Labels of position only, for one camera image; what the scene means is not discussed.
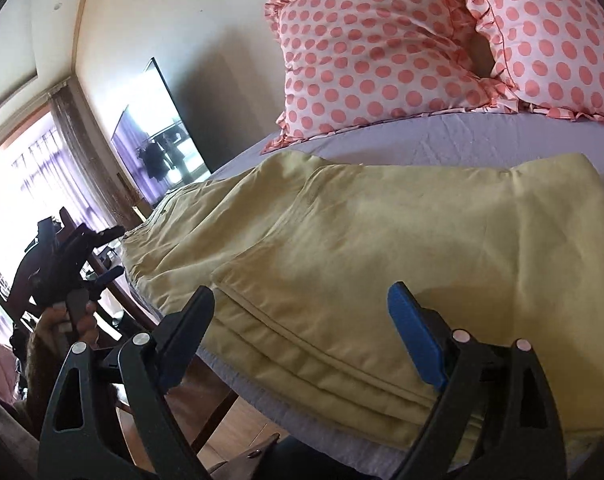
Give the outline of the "person's left hand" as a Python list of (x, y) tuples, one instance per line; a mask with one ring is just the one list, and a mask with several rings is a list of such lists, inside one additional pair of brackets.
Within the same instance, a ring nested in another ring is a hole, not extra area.
[(96, 304), (89, 301), (81, 318), (73, 324), (65, 304), (54, 304), (44, 310), (29, 340), (30, 359), (63, 360), (72, 344), (78, 341), (95, 348), (99, 330), (94, 314)]

